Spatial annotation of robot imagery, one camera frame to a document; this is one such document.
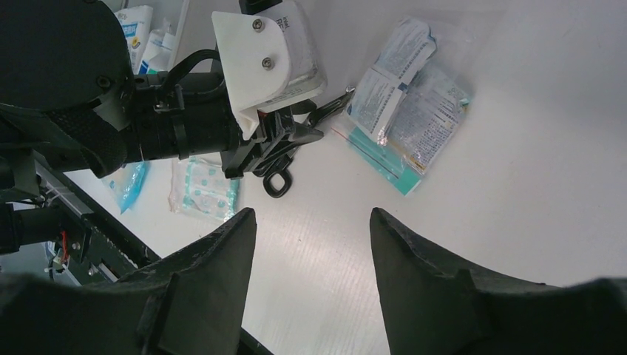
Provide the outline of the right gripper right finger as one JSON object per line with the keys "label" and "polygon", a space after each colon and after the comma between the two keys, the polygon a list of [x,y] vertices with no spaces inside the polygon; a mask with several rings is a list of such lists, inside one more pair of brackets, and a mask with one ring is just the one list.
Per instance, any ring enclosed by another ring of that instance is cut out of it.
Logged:
{"label": "right gripper right finger", "polygon": [[567,287],[511,277],[445,249],[381,208],[370,244],[392,354],[624,354],[626,279]]}

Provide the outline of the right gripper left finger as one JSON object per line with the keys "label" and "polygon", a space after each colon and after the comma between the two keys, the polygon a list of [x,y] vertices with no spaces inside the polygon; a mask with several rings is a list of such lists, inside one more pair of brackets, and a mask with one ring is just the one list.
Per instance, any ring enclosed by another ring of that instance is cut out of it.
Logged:
{"label": "right gripper left finger", "polygon": [[1,276],[3,354],[255,354],[242,328],[255,211],[115,283]]}

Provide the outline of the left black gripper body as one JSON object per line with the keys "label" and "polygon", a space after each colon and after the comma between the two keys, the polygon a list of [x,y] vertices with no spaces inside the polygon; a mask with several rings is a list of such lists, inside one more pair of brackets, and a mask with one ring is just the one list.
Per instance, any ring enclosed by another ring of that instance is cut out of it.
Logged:
{"label": "left black gripper body", "polygon": [[234,147],[220,153],[226,178],[238,179],[247,172],[263,170],[291,149],[323,138],[318,129],[295,121],[293,109],[308,114],[316,109],[316,104],[305,100],[261,117],[249,140],[240,138]]}

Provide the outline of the black handled scissors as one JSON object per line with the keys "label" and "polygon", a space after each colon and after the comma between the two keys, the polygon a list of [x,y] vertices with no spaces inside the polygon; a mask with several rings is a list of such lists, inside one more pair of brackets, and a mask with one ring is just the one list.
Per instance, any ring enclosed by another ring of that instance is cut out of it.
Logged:
{"label": "black handled scissors", "polygon": [[[307,113],[308,115],[303,121],[304,125],[316,129],[327,118],[332,117],[344,109],[353,97],[354,92],[355,86],[348,85],[346,86],[345,93],[343,95],[321,107],[317,107],[316,104],[297,104],[297,114],[304,115]],[[257,177],[262,178],[262,184],[265,192],[272,198],[278,199],[284,196],[289,191],[293,183],[293,178],[288,168],[293,163],[294,155],[300,146],[290,143],[288,148],[289,150],[284,150],[276,158],[270,158],[268,163],[264,163],[254,170],[254,174]],[[272,179],[276,175],[279,175],[283,180],[283,185],[280,189],[276,188],[272,183]]]}

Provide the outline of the clear bandage packet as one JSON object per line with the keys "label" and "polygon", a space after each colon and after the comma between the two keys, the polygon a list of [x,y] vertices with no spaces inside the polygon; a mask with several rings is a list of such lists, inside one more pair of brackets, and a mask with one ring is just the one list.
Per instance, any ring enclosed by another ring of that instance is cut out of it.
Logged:
{"label": "clear bandage packet", "polygon": [[169,208],[184,214],[223,223],[237,213],[240,182],[228,179],[210,160],[191,157],[172,161]]}

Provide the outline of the blue plaster packets bag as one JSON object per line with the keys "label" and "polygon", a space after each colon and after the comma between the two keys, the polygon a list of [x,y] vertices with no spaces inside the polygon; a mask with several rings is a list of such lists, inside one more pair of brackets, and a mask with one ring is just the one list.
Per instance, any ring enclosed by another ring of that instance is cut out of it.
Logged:
{"label": "blue plaster packets bag", "polygon": [[332,130],[407,196],[463,123],[472,101],[459,68],[473,34],[405,16],[356,85]]}

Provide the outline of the blue cotton swab packet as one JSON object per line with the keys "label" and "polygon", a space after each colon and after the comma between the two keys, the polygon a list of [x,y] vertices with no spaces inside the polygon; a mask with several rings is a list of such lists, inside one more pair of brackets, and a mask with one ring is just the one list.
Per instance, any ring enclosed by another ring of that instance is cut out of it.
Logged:
{"label": "blue cotton swab packet", "polygon": [[148,171],[149,163],[141,161],[125,164],[112,174],[101,178],[102,184],[112,196],[121,214],[133,207]]}

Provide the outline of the white gauze pad packet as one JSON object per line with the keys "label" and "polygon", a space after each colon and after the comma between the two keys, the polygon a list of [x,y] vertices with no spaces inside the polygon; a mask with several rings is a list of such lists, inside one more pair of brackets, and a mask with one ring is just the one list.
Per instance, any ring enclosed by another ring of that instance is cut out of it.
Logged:
{"label": "white gauze pad packet", "polygon": [[140,62],[149,39],[152,15],[153,7],[149,5],[124,8],[115,12],[127,42],[134,74],[139,73]]}

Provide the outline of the white plastic bottle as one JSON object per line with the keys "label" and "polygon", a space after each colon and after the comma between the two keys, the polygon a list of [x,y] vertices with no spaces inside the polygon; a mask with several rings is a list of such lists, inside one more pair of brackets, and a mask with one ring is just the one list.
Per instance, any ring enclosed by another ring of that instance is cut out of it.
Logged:
{"label": "white plastic bottle", "polygon": [[140,60],[138,74],[153,74],[169,70],[169,61],[172,56],[175,34],[172,26],[152,30]]}

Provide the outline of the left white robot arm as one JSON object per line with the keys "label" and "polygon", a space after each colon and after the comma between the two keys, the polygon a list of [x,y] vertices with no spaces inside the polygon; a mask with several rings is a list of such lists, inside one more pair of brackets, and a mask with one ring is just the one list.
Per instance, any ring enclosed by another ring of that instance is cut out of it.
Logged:
{"label": "left white robot arm", "polygon": [[60,172],[103,178],[127,163],[218,152],[229,178],[322,138],[291,114],[264,118],[260,138],[245,139],[218,72],[220,50],[198,50],[173,70],[132,73],[123,31],[101,1],[1,3],[1,252],[57,240],[52,212],[35,216],[36,233],[14,210],[41,194],[35,157]]}

